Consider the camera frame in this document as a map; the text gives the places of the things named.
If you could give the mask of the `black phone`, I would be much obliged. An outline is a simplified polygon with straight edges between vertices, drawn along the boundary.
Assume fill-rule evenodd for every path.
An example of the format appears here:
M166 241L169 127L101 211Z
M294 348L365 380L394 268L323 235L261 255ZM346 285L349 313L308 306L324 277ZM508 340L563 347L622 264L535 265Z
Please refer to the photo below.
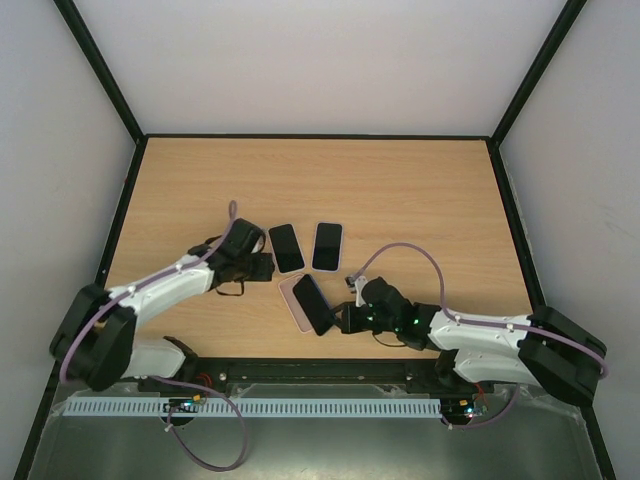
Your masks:
M333 314L313 277L303 275L292 291L315 334L325 335L333 326Z

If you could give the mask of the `pink phone case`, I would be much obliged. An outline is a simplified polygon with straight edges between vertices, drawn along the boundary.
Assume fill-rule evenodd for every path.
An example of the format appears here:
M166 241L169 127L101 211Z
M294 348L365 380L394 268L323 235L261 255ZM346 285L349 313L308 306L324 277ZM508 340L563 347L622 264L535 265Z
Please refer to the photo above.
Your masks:
M298 301L295 299L294 295L293 295L293 287L295 286L295 284L301 279L301 277L305 275L305 274L297 274L294 276L290 276L284 280L282 280L279 285L279 291L280 294L282 296L282 298L285 301L285 304L294 320L294 322L296 323L298 329L300 330L301 333L310 333L310 332L314 332L313 328L309 322L309 320L306 318L306 315L304 314L304 312L302 311Z

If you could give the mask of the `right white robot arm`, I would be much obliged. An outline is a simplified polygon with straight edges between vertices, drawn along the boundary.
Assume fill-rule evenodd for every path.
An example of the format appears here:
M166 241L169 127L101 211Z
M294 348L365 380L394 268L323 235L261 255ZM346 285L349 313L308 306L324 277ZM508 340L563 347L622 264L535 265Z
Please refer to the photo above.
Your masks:
M356 298L326 315L344 334L392 333L403 345L439 354L436 379L455 392L467 383L526 384L588 407L606 372L604 343L549 306L529 315L486 316L410 302L378 277L350 285Z

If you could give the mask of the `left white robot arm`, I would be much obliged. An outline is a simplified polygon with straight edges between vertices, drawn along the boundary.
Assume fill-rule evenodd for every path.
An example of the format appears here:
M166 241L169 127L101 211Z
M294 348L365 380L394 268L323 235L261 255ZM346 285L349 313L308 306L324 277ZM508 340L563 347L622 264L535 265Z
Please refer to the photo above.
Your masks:
M189 249L141 280L106 289L96 283L75 296L51 341L59 380L103 391L125 378L174 379L195 354L173 337L139 340L138 330L179 303L225 283L269 282L275 271L266 234L238 218L222 235Z

